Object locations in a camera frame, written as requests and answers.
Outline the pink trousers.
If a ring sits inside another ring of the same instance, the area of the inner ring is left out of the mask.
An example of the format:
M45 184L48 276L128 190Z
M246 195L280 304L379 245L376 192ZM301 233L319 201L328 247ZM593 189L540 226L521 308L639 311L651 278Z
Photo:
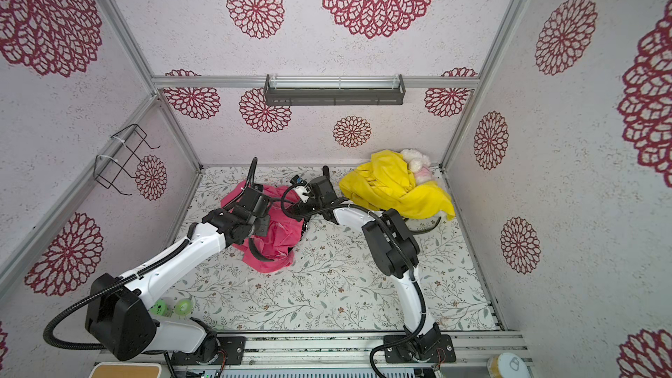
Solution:
M266 236L252 236L253 243L262 260L254 254L248 241L231 246L243 252L243 262L250 268L264 274L270 274L292 265L293 249L300 242L304 222L286 216L275 202L269 210L269 227Z

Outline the black leather belt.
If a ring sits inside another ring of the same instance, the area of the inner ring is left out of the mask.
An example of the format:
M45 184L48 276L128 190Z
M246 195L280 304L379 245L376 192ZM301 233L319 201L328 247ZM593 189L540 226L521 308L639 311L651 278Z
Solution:
M250 236L248 237L250 253L259 261L271 263L273 259L262 254L254 239L254 236L267 236L270 225L269 211L273 204L271 197L264 193L264 186L255 183L257 162L257 157L254 157L250 163L250 168L248 168L241 199L241 210L245 214L245 223L250 226Z

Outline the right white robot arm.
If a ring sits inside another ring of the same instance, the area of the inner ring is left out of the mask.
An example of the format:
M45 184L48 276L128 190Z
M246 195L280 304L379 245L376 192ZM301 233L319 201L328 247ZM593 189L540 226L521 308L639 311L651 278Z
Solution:
M402 215L395 209L377 213L338 196L327 174L310 182L297 175L290 184L280 198L285 215L297 221L321 215L336 225L360 231L374 264L395 285L405 335L385 343L383 349L409 361L430 360L438 352L442 334L422 290L420 247Z

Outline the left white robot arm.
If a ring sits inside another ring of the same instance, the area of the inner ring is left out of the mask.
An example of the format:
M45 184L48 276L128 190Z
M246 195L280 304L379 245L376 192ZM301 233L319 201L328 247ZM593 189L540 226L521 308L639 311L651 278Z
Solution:
M192 224L179 243L120 278L97 278L91 291L111 292L89 304L87 331L121 362L145 352L181 352L198 363L213 362L221 346L212 327L197 318L162 320L150 310L199 264L266 227L270 204L261 185L248 185L231 203Z

